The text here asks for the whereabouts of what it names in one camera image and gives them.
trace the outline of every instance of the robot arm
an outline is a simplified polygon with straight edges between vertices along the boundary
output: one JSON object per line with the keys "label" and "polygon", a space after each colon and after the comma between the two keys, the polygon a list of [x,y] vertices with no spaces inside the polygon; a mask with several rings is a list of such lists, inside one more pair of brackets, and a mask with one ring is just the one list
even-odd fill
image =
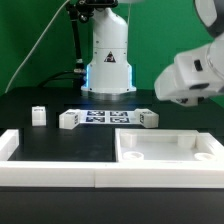
{"label": "robot arm", "polygon": [[[123,3],[140,0],[121,0]],[[132,67],[127,61],[128,24],[113,13],[117,0],[78,0],[83,23],[93,20],[93,58],[87,65],[81,93],[100,100],[119,100],[132,95]]]}
{"label": "robot arm", "polygon": [[197,105],[210,96],[224,94],[224,2],[195,0],[198,16],[215,40],[195,50],[178,54],[155,82],[159,100],[183,106]]}

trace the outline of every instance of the white tray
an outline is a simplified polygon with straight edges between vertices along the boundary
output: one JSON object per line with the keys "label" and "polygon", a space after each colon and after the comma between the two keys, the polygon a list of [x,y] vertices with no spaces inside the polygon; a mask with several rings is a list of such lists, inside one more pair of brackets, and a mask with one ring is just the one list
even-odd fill
{"label": "white tray", "polygon": [[[122,147],[120,137],[125,133],[137,135],[135,149]],[[179,145],[188,144],[188,150],[177,147],[178,136]],[[195,147],[184,140],[186,136],[195,137]],[[145,160],[122,159],[122,152],[141,150],[137,147],[141,143],[153,144],[151,150],[142,147]],[[18,130],[7,130],[0,137],[0,186],[224,188],[223,146],[197,131],[116,129],[114,163],[7,161],[18,144]],[[216,160],[195,161],[194,152],[209,153]]]}
{"label": "white tray", "polygon": [[118,162],[224,161],[224,147],[195,130],[116,129],[115,147]]}

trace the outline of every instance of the green wall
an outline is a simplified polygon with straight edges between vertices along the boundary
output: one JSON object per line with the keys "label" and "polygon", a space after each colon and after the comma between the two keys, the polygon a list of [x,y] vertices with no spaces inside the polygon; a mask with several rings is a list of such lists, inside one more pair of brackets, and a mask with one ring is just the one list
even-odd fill
{"label": "green wall", "polygon": [[[1,0],[0,94],[62,3],[63,0]],[[193,0],[146,0],[133,4],[131,9],[128,58],[139,89],[152,89],[156,77],[177,53],[211,41],[196,16]],[[120,4],[115,11],[127,19],[128,5]],[[84,60],[88,63],[92,55],[92,24],[79,27]],[[72,30],[63,10],[12,87],[36,86],[74,65]],[[222,98],[217,101],[224,105]]]}

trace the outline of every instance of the cable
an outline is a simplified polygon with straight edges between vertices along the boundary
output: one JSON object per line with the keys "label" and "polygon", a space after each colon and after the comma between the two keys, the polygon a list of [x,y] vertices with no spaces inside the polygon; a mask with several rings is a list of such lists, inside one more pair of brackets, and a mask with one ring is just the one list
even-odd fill
{"label": "cable", "polygon": [[129,28],[129,23],[130,23],[130,16],[131,16],[131,3],[128,6],[128,28]]}
{"label": "cable", "polygon": [[51,81],[75,80],[75,79],[79,80],[80,77],[73,77],[73,78],[53,78],[53,79],[49,79],[48,81],[46,81],[46,82],[44,83],[44,85],[46,85],[48,82],[51,82]]}
{"label": "cable", "polygon": [[81,52],[81,45],[80,45],[80,38],[79,38],[79,28],[78,28],[78,10],[76,9],[76,6],[67,3],[66,10],[68,11],[70,21],[72,24],[72,31],[73,31],[73,38],[74,38],[74,44],[76,49],[76,60],[82,61],[82,52]]}
{"label": "cable", "polygon": [[47,78],[46,80],[42,81],[37,87],[43,87],[46,83],[48,83],[49,81],[53,80],[54,78],[57,78],[61,75],[66,75],[66,74],[74,74],[74,71],[63,71],[63,72],[58,72],[55,75],[50,76],[49,78]]}
{"label": "cable", "polygon": [[17,70],[15,71],[14,75],[12,76],[12,78],[10,79],[7,88],[5,90],[5,93],[7,93],[11,87],[12,82],[14,81],[14,79],[16,78],[16,76],[18,75],[18,73],[20,72],[20,70],[22,69],[22,67],[26,64],[26,62],[29,60],[30,56],[33,54],[33,52],[35,51],[35,49],[37,48],[38,44],[41,42],[41,40],[43,39],[44,35],[46,34],[46,32],[49,30],[50,26],[52,25],[52,23],[54,22],[54,20],[56,19],[56,17],[58,16],[58,14],[60,13],[60,11],[64,8],[64,6],[69,2],[70,0],[66,0],[62,6],[58,9],[58,11],[55,13],[55,15],[53,16],[53,18],[51,19],[51,21],[49,22],[49,24],[47,25],[47,27],[45,28],[45,30],[43,31],[43,33],[41,34],[41,36],[39,37],[39,39],[37,40],[37,42],[34,44],[33,48],[31,49],[31,51],[29,52],[29,54],[26,56],[26,58],[24,59],[24,61],[22,62],[22,64],[17,68]]}

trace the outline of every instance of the black table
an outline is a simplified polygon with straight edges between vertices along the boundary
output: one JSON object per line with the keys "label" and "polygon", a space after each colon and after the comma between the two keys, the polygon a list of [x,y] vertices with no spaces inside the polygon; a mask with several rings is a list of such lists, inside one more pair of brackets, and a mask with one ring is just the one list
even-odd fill
{"label": "black table", "polygon": [[[47,127],[31,125],[31,107],[37,105],[47,108]],[[209,132],[224,144],[224,109],[219,105],[206,100],[198,107],[184,108],[159,102],[149,90],[111,103],[81,97],[73,89],[16,88],[0,97],[0,131],[20,130],[21,144],[10,160],[115,162],[114,131],[126,125],[80,124],[72,131],[62,130],[58,116],[67,109],[136,108],[158,113],[160,129]],[[4,224],[223,224],[223,209],[224,189],[0,187],[0,223]]]}

